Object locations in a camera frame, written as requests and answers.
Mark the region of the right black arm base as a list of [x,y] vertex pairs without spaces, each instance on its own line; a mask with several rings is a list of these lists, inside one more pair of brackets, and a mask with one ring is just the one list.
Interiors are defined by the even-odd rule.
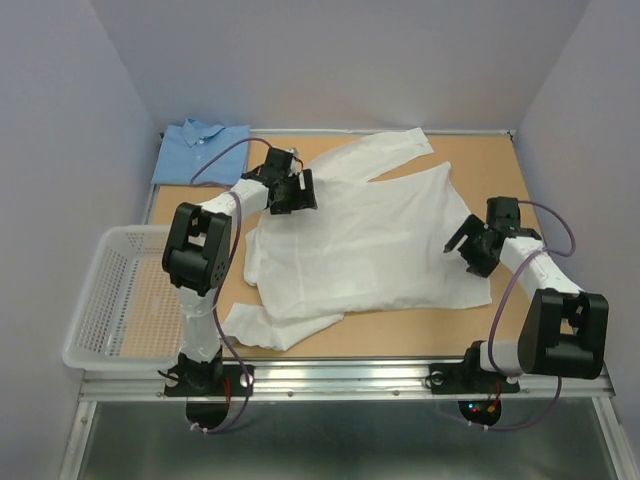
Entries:
[[425,386],[434,395],[454,395],[461,417],[471,425],[494,427],[502,414],[502,396],[520,392],[518,382],[462,363],[434,363],[429,366]]

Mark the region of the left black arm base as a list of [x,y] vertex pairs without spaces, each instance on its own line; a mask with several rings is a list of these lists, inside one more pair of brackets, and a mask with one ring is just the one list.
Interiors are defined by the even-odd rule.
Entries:
[[253,395],[255,366],[224,364],[219,379],[203,388],[179,381],[178,367],[162,373],[163,396],[185,401],[185,417],[191,431],[205,435],[231,433]]

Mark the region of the white long sleeve shirt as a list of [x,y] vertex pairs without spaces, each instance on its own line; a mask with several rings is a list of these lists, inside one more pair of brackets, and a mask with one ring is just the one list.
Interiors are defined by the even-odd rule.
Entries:
[[261,302],[233,305],[226,336],[285,351],[352,312],[488,305],[489,281],[444,249],[469,216],[451,165],[386,178],[431,151],[414,128],[314,159],[317,208],[265,213],[246,236],[244,279]]

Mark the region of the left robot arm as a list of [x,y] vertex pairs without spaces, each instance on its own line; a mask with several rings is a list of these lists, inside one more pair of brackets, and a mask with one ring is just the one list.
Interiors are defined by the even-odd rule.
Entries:
[[242,222],[264,210],[282,215],[316,207],[312,172],[297,151],[269,146],[264,162],[223,193],[176,208],[161,266],[177,290],[183,331],[176,364],[161,374],[167,396],[209,396],[223,388],[217,303]]

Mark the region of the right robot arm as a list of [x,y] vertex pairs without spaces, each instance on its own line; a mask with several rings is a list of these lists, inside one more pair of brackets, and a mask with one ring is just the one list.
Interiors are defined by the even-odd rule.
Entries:
[[[447,253],[458,251],[467,272],[480,278],[498,266],[512,274],[488,339],[474,342],[460,366],[461,381],[472,390],[484,389],[496,374],[593,380],[604,366],[609,303],[573,282],[554,261],[559,251],[522,226],[523,204],[512,197],[488,199],[486,217],[469,215],[444,247]],[[519,337],[499,341],[499,320],[515,287],[527,295],[529,309]]]

